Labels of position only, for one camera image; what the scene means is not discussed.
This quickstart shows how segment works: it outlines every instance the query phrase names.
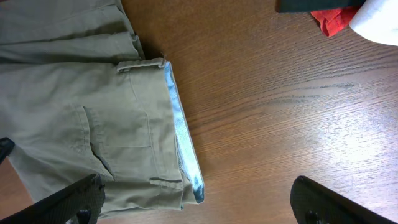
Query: red fabric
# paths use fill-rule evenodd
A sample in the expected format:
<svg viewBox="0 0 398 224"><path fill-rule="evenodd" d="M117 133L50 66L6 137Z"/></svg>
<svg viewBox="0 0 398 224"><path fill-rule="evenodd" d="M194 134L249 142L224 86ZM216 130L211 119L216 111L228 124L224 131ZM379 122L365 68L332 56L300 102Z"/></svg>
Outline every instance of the red fabric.
<svg viewBox="0 0 398 224"><path fill-rule="evenodd" d="M320 23L322 32L331 37L344 29L353 19L359 7L344 9L330 9L311 12L311 15Z"/></svg>

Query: shiny blue trim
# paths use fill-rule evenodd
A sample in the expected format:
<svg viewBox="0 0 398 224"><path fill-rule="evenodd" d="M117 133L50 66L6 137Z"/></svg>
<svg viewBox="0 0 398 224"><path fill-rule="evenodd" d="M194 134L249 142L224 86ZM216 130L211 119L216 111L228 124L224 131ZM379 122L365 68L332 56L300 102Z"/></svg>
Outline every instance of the shiny blue trim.
<svg viewBox="0 0 398 224"><path fill-rule="evenodd" d="M184 112L181 106L180 97L178 95L177 85L175 84L170 62L166 63L165 77L167 88L169 89L170 93L170 100L174 115L174 126L177 136L178 163L180 169L184 172L192 184L193 194L195 195L197 203L202 203L205 199L205 184L200 173L195 150L193 149L191 136L189 134L187 122L185 121Z"/></svg>

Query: black object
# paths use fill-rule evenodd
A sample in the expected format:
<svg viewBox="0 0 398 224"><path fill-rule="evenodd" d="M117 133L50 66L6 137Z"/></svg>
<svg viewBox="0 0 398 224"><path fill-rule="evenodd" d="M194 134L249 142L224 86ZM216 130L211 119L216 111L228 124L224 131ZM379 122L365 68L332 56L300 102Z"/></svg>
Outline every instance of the black object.
<svg viewBox="0 0 398 224"><path fill-rule="evenodd" d="M0 139L0 164L10 154L14 146L15 143L11 141L9 138Z"/></svg>
<svg viewBox="0 0 398 224"><path fill-rule="evenodd" d="M0 221L8 223L94 224L105 201L104 185L98 174L58 191Z"/></svg>
<svg viewBox="0 0 398 224"><path fill-rule="evenodd" d="M304 176L294 181L290 204L299 224L395 223Z"/></svg>
<svg viewBox="0 0 398 224"><path fill-rule="evenodd" d="M362 6L364 3L365 0L277 0L276 10L279 13L313 12L350 6Z"/></svg>

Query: gray pants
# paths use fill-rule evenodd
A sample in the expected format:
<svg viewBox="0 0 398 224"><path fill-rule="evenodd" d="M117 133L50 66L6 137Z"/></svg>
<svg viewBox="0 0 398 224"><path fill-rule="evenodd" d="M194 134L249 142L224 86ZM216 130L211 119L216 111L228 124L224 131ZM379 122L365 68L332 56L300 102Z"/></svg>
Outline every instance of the gray pants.
<svg viewBox="0 0 398 224"><path fill-rule="evenodd" d="M34 201L92 173L106 185L101 218L203 201L171 65L144 60L119 1L0 8L0 136Z"/></svg>

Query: wooden surface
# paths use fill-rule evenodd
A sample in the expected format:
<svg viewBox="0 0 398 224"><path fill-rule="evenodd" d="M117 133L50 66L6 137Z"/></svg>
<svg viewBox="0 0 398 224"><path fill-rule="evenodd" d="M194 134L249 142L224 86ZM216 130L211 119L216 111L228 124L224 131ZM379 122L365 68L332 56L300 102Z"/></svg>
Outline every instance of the wooden surface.
<svg viewBox="0 0 398 224"><path fill-rule="evenodd" d="M274 1L123 3L148 57L172 62L206 199L100 223L296 223L298 175L398 222L398 47L328 39ZM2 216L30 202L10 177Z"/></svg>

